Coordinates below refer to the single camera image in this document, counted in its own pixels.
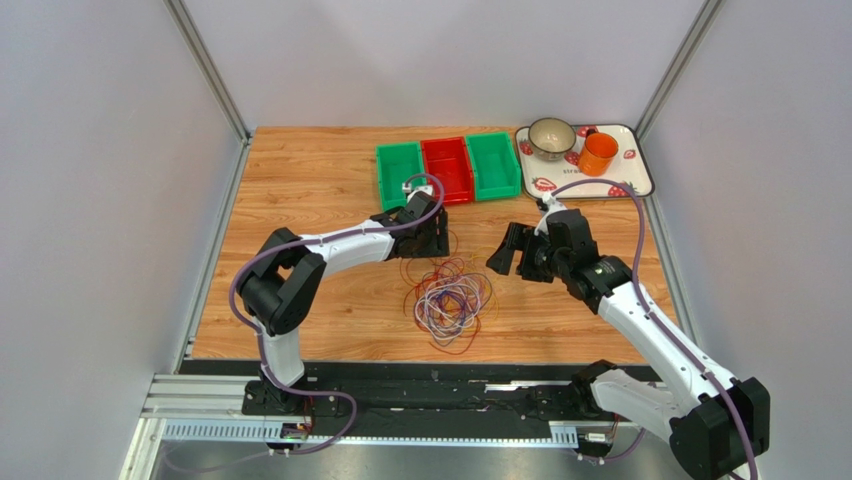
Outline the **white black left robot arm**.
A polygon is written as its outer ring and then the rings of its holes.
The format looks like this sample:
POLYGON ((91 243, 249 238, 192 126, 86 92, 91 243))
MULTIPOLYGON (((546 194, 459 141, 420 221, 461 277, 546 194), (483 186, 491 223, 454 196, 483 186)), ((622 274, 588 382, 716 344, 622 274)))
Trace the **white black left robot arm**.
POLYGON ((243 304, 235 313, 255 331, 261 353, 261 378, 248 384, 244 412, 293 415, 308 405, 308 396, 292 391, 305 373, 299 328, 325 278, 369 263, 446 257, 448 220, 437 197, 417 191, 405 206, 347 229, 305 236, 275 230, 230 290, 229 301, 243 304))

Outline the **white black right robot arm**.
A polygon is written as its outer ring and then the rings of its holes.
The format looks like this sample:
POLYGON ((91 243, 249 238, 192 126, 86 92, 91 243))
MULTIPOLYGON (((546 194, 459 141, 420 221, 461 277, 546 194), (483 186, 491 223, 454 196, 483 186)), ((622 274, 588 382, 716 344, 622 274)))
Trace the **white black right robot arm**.
POLYGON ((600 254, 577 209, 512 222, 486 262, 500 275, 552 283, 621 333, 664 386, 652 387, 599 360, 574 374, 570 398, 588 416, 612 413, 667 441, 693 479, 719 479, 768 451, 771 397, 756 378, 738 379, 697 347, 649 299, 635 272, 600 254))

